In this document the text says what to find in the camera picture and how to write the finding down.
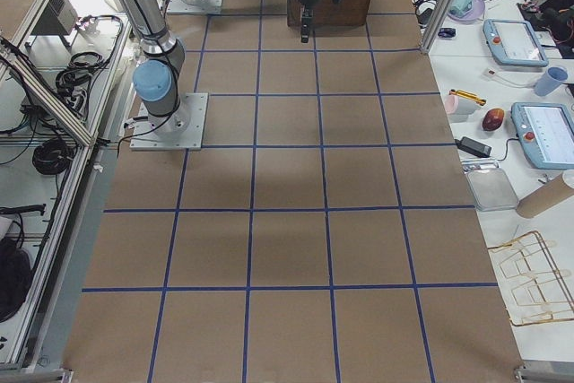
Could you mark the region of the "purple plate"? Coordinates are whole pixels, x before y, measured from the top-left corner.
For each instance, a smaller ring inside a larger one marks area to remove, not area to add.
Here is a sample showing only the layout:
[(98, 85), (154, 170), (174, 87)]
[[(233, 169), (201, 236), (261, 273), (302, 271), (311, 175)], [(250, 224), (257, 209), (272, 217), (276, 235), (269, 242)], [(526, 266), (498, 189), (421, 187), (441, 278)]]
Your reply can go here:
[(448, 17), (457, 22), (469, 23), (482, 19), (484, 12), (484, 0), (453, 0), (448, 8)]

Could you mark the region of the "cardboard tube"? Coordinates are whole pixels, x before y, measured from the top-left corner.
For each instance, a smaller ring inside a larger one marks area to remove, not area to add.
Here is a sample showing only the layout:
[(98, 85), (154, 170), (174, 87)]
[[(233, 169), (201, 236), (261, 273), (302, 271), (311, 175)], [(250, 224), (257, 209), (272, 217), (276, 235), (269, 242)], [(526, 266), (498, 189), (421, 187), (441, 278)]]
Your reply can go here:
[(573, 170), (564, 170), (522, 198), (516, 211), (521, 217), (534, 218), (571, 197), (573, 197)]

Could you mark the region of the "black power adapter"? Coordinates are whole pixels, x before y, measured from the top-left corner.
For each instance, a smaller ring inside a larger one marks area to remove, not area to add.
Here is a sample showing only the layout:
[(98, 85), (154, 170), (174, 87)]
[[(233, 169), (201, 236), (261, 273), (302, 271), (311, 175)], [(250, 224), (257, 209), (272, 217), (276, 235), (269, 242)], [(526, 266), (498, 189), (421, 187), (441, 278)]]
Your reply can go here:
[(455, 144), (458, 150), (477, 158), (489, 158), (491, 155), (491, 147), (489, 145), (475, 141), (467, 136), (456, 139)]

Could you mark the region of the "teal cup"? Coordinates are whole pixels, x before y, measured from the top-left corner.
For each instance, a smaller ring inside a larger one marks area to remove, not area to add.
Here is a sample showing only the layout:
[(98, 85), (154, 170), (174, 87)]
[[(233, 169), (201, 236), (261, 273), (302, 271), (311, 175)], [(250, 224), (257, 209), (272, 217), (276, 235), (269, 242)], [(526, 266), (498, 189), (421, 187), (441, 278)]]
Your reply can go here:
[(457, 18), (467, 15), (473, 7), (473, 0), (452, 0), (448, 13)]

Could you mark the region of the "metal tray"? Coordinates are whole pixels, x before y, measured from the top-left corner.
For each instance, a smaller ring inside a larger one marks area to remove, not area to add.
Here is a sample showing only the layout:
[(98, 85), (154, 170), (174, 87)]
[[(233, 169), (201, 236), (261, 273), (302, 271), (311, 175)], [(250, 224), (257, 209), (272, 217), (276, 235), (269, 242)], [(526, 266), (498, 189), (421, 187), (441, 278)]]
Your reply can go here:
[(514, 210), (518, 198), (500, 163), (491, 158), (461, 160), (478, 211)]

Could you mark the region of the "near blue teach pendant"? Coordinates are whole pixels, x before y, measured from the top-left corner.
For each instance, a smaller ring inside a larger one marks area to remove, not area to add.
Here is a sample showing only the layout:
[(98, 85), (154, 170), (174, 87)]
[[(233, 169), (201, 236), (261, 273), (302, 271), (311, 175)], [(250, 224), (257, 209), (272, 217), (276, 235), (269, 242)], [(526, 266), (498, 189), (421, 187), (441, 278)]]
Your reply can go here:
[(535, 168), (573, 168), (573, 120), (566, 106), (515, 102), (510, 115), (523, 152)]

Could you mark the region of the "pink cup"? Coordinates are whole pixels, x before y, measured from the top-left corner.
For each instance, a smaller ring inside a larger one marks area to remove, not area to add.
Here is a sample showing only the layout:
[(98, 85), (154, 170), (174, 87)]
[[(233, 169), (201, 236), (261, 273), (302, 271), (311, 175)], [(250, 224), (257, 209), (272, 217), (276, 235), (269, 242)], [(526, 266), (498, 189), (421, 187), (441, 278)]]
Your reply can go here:
[(480, 107), (475, 101), (455, 94), (449, 94), (444, 101), (444, 108), (451, 123), (466, 121)]

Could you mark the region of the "far blue teach pendant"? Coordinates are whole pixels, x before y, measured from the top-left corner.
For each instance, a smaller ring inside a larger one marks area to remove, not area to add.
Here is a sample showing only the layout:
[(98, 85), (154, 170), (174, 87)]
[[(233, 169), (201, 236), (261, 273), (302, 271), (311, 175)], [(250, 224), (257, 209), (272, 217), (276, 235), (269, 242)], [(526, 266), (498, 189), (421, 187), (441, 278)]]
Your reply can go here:
[(546, 67), (548, 59), (529, 22), (487, 19), (483, 35), (499, 65)]

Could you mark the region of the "blue teach pendant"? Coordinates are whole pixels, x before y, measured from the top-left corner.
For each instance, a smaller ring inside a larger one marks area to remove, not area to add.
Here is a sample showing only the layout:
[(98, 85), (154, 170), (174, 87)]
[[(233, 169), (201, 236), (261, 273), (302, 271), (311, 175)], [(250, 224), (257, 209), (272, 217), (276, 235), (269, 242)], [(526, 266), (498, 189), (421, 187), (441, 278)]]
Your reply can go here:
[(546, 67), (548, 59), (529, 22), (487, 19), (483, 35), (499, 65)]
[(523, 152), (535, 168), (573, 168), (573, 120), (566, 106), (515, 102), (510, 115)]

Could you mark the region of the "red apple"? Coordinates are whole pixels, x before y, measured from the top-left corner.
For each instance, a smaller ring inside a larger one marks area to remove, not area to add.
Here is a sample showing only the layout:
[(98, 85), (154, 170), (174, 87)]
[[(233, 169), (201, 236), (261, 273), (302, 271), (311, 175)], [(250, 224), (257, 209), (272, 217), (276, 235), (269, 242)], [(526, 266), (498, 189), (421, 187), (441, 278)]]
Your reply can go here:
[(499, 129), (504, 121), (505, 111), (501, 108), (490, 109), (482, 120), (482, 130), (492, 132)]

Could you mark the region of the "blue plastic cup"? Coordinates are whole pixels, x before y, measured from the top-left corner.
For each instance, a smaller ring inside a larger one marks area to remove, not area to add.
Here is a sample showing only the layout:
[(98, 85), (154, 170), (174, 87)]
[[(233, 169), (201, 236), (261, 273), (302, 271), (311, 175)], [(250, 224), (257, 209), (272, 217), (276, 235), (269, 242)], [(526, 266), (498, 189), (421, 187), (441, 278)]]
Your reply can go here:
[(535, 83), (534, 93), (544, 97), (555, 91), (568, 79), (568, 71), (561, 66), (548, 67)]

